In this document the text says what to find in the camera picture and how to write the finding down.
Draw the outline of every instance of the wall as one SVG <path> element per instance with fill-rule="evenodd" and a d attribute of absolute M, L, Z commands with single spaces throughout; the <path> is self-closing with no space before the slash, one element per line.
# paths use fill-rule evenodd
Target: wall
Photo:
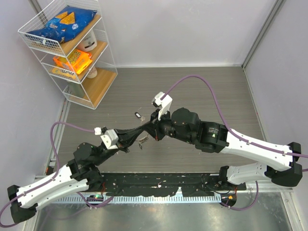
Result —
<path fill-rule="evenodd" d="M 117 66 L 220 66 L 244 62 L 275 0 L 99 2 Z"/>
<path fill-rule="evenodd" d="M 17 30 L 34 15 L 28 1 L 1 1 L 0 207 L 6 188 L 33 182 L 50 153 L 49 129 L 58 119 L 63 96 Z M 1 218 L 12 224 L 10 210 Z M 20 230 L 23 225 L 7 229 Z"/>
<path fill-rule="evenodd" d="M 270 142 L 296 141 L 308 154 L 308 1 L 287 0 L 247 68 L 247 77 Z M 300 158 L 303 168 L 308 161 Z M 295 188 L 306 221 L 308 175 Z"/>

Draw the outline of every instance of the gray floor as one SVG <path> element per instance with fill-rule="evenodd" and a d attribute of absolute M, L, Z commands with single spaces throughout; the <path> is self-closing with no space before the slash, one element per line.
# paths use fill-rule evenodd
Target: gray floor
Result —
<path fill-rule="evenodd" d="M 248 136 L 262 139 L 260 127 L 244 73 L 240 67 L 192 67 L 192 68 L 122 68 L 103 98 L 99 107 L 91 109 L 72 103 L 68 123 L 94 128 L 133 128 L 140 125 L 134 115 L 139 112 L 149 120 L 155 110 L 152 98 L 160 91 L 166 92 L 179 78 L 188 74 L 204 76 L 217 94 L 220 107 L 229 125 Z M 171 112 L 185 107 L 196 112 L 204 121 L 221 123 L 210 91 L 198 79 L 188 79 L 171 93 Z M 73 158 L 73 151 L 82 142 L 101 143 L 92 134 L 65 128 L 59 154 L 61 165 Z M 165 137 L 156 142 L 150 138 L 143 145 L 131 146 L 130 153 L 119 153 L 100 166 L 101 171 L 136 172 L 218 172 L 224 165 L 244 165 L 253 161 L 234 155 L 207 154 L 194 146 Z"/>
<path fill-rule="evenodd" d="M 241 193 L 236 206 L 245 207 L 254 198 L 255 193 Z M 277 192 L 260 193 L 258 202 L 247 211 L 232 211 L 219 204 L 143 204 L 108 205 L 72 216 L 85 207 L 80 206 L 48 206 L 39 213 L 34 231 L 292 230 L 280 193 Z"/>

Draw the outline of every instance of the storage rack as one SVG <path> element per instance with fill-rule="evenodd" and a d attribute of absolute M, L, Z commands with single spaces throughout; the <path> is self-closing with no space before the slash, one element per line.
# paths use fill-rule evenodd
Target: storage rack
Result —
<path fill-rule="evenodd" d="M 73 6 L 88 10 L 97 10 L 94 19 L 73 40 L 59 43 L 56 40 L 29 34 L 29 31 L 41 29 L 64 7 Z M 54 83 L 67 100 L 82 106 L 96 109 L 117 76 L 117 69 L 110 50 L 108 36 L 102 19 L 98 0 L 53 0 L 39 14 L 23 25 L 18 33 L 48 72 Z M 97 39 L 97 46 L 90 51 L 92 63 L 79 75 L 74 71 L 63 69 L 53 61 L 53 56 L 61 56 L 68 61 L 68 55 L 83 38 L 92 31 Z M 87 78 L 89 71 L 96 67 L 97 76 Z M 77 84 L 83 96 L 77 95 L 72 86 Z"/>

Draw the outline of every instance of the white container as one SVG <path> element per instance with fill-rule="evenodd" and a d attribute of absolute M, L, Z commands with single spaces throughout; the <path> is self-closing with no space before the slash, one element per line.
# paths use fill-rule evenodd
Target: white container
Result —
<path fill-rule="evenodd" d="M 97 70 L 93 67 L 87 74 L 87 78 L 95 78 L 97 76 Z"/>
<path fill-rule="evenodd" d="M 78 44 L 77 49 L 81 51 L 91 51 L 97 46 L 97 40 L 94 31 L 91 30 L 85 38 Z"/>

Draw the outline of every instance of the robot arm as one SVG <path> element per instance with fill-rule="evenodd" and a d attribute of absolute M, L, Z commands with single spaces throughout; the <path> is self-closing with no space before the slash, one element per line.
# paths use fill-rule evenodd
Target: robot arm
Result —
<path fill-rule="evenodd" d="M 80 144 L 74 152 L 74 159 L 63 166 L 55 178 L 52 174 L 25 187 L 16 185 L 9 187 L 10 200 L 23 194 L 18 200 L 12 202 L 11 214 L 14 222 L 19 223 L 31 218 L 37 210 L 66 195 L 98 191 L 104 179 L 97 166 L 118 151 L 129 152 L 128 147 L 144 131 L 156 141 L 162 140 L 167 135 L 193 144 L 202 152 L 235 154 L 258 161 L 241 167 L 222 167 L 217 183 L 224 182 L 233 186 L 249 181 L 271 180 L 273 183 L 289 187 L 299 183 L 302 178 L 302 168 L 296 163 L 298 157 L 263 150 L 250 143 L 257 143 L 283 152 L 291 150 L 294 153 L 300 153 L 299 144 L 275 145 L 234 131 L 249 141 L 246 143 L 231 134 L 224 125 L 201 121 L 197 113 L 185 108 L 176 110 L 170 116 L 169 108 L 172 99 L 167 95 L 161 100 L 162 95 L 164 95 L 162 92 L 159 93 L 152 101 L 157 110 L 151 114 L 149 122 L 127 130 L 96 128 L 95 134 L 101 137 L 101 145 Z M 31 193 L 24 193 L 50 179 L 53 179 L 50 183 Z"/>

